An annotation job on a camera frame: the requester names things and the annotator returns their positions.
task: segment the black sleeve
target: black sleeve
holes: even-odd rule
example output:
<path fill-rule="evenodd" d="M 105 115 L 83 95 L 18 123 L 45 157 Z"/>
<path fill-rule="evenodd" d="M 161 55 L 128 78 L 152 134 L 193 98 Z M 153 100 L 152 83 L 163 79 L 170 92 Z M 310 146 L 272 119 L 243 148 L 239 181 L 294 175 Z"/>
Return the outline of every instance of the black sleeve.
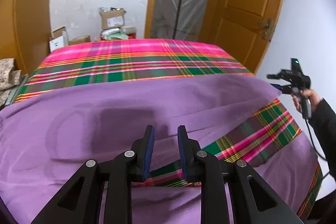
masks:
<path fill-rule="evenodd" d="M 328 161 L 330 175 L 336 179 L 336 114 L 326 100 L 318 104 L 309 123 Z"/>

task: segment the person's arm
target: person's arm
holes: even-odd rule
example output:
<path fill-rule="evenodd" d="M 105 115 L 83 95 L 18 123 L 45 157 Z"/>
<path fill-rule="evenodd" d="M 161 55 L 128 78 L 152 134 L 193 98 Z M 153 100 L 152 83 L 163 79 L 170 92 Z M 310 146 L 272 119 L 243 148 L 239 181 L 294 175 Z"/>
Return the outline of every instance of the person's arm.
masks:
<path fill-rule="evenodd" d="M 328 161 L 330 175 L 336 179 L 336 114 L 326 100 L 321 100 L 314 90 L 305 90 L 302 95 L 310 100 L 312 116 L 309 123 Z M 296 109 L 299 110 L 297 97 L 292 97 Z"/>

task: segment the purple blanket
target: purple blanket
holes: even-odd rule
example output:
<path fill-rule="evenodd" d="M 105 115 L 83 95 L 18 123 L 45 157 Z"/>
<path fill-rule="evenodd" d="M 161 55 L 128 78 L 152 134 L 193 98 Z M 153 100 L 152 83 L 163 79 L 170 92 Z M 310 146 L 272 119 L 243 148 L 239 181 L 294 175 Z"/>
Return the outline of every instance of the purple blanket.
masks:
<path fill-rule="evenodd" d="M 19 224 L 30 223 L 85 160 L 113 159 L 143 136 L 146 125 L 155 127 L 151 167 L 154 170 L 179 159 L 179 125 L 185 125 L 189 137 L 204 147 L 278 95 L 271 85 L 255 77 L 209 75 L 74 86 L 16 103 L 0 112 L 0 196 Z M 300 166 L 310 172 L 308 167 L 314 168 L 317 161 L 305 135 L 300 138 L 305 141 L 300 149 L 314 159 L 305 165 L 292 162 L 287 167 L 290 172 L 280 172 L 283 181 L 275 189 L 292 208 L 300 206 L 310 186 L 310 182 L 303 180 L 301 195 L 293 194 L 293 176 L 299 177 Z M 280 180 L 280 169 L 273 166 L 265 165 L 260 171 L 267 182 Z M 149 217 L 150 208 L 144 207 L 141 200 L 165 200 L 166 194 L 174 196 L 177 191 L 168 190 L 134 189 L 135 219 L 137 214 Z M 185 223 L 184 218 L 175 219 L 170 213 L 174 208 L 183 213 L 181 210 L 192 204 L 190 199 L 196 202 L 194 206 L 199 212 L 200 189 L 180 191 L 182 194 L 176 193 L 176 198 L 165 201 L 169 205 L 162 203 L 167 209 L 162 223 Z M 188 219 L 198 219 L 190 213 Z M 147 223 L 146 217 L 134 223 Z"/>

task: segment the bed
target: bed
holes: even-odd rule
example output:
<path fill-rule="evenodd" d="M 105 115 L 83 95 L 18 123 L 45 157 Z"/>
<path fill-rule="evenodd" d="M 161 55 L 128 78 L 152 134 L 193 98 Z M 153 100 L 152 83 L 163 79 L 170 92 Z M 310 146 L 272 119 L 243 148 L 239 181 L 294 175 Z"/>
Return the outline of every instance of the bed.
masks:
<path fill-rule="evenodd" d="M 139 81 L 248 75 L 244 66 L 215 45 L 168 39 L 134 39 L 90 42 L 52 52 L 34 71 L 16 102 L 24 102 L 52 90 L 115 81 Z M 253 167 L 268 162 L 277 152 L 302 134 L 301 129 L 278 99 L 264 106 L 242 124 L 204 150 L 219 159 L 244 159 Z M 318 163 L 310 178 L 306 198 L 297 210 L 305 221 L 317 197 L 322 173 Z M 138 187 L 199 187 L 182 178 L 180 162 L 151 171 Z"/>

